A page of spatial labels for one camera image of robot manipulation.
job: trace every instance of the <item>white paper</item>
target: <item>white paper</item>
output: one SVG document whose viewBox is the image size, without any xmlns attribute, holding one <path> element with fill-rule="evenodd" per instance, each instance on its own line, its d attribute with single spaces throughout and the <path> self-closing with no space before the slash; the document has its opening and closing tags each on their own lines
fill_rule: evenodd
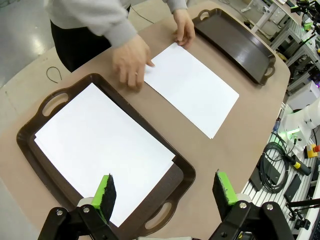
<svg viewBox="0 0 320 240">
<path fill-rule="evenodd" d="M 84 197 L 111 173 L 119 227 L 172 166 L 174 154 L 123 112 L 93 83 L 37 133 L 35 142 Z"/>
<path fill-rule="evenodd" d="M 147 67 L 144 80 L 205 135 L 213 138 L 239 94 L 176 43 Z"/>
</svg>

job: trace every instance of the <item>gray sweatshirt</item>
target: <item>gray sweatshirt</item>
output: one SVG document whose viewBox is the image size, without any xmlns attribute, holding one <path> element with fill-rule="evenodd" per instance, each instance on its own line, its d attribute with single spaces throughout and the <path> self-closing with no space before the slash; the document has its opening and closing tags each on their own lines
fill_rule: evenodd
<svg viewBox="0 0 320 240">
<path fill-rule="evenodd" d="M 163 0 L 171 12 L 186 9 L 186 0 Z M 127 19 L 130 0 L 44 0 L 51 21 L 62 29 L 88 27 L 119 47 L 137 32 Z"/>
</svg>

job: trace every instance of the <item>gray sleeve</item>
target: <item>gray sleeve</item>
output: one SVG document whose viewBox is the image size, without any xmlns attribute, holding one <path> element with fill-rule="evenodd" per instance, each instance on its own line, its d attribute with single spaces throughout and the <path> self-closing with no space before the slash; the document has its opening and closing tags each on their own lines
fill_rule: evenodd
<svg viewBox="0 0 320 240">
<path fill-rule="evenodd" d="M 119 0 L 61 0 L 64 7 L 95 35 L 119 47 L 136 34 Z"/>
<path fill-rule="evenodd" d="M 163 2 L 168 4 L 171 13 L 176 9 L 187 9 L 186 0 L 163 0 Z"/>
</svg>

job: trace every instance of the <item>floor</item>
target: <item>floor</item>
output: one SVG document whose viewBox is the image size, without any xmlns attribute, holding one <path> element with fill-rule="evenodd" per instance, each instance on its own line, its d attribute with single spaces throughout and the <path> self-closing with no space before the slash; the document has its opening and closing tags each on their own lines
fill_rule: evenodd
<svg viewBox="0 0 320 240">
<path fill-rule="evenodd" d="M 194 4 L 204 0 L 193 0 Z M 239 10 L 246 7 L 241 0 L 220 0 L 229 11 L 241 21 L 246 18 L 257 22 L 262 16 L 261 5 L 254 6 L 244 15 Z M 152 22 L 170 16 L 168 7 L 161 0 L 133 0 L 134 10 Z M 141 18 L 133 10 L 129 20 L 139 31 L 151 23 Z M 267 22 L 263 32 L 273 35 L 278 27 Z M 43 0 L 8 0 L 0 1 L 0 135 L 25 112 L 35 101 L 47 96 L 56 83 L 46 75 L 49 67 L 56 67 L 62 79 L 69 71 L 60 62 L 54 48 L 49 19 L 43 9 Z M 48 76 L 61 81 L 56 68 L 48 70 Z M 25 218 L 19 206 L 0 179 L 0 239 L 34 240 L 39 234 Z"/>
</svg>

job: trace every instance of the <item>green foam pad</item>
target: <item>green foam pad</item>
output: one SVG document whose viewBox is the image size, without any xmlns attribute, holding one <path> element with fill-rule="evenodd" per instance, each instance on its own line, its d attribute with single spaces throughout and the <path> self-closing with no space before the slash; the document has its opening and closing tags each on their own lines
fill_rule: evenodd
<svg viewBox="0 0 320 240">
<path fill-rule="evenodd" d="M 116 188 L 112 175 L 104 175 L 93 197 L 91 205 L 98 211 L 102 219 L 108 223 L 116 202 Z"/>
<path fill-rule="evenodd" d="M 224 190 L 224 195 L 228 201 L 229 205 L 234 205 L 237 201 L 237 195 L 234 191 L 234 188 L 232 187 L 229 178 L 227 176 L 227 174 L 223 171 L 219 171 L 217 172 L 217 175 L 219 177 L 219 180 L 221 182 L 221 185 L 223 187 Z"/>
</svg>

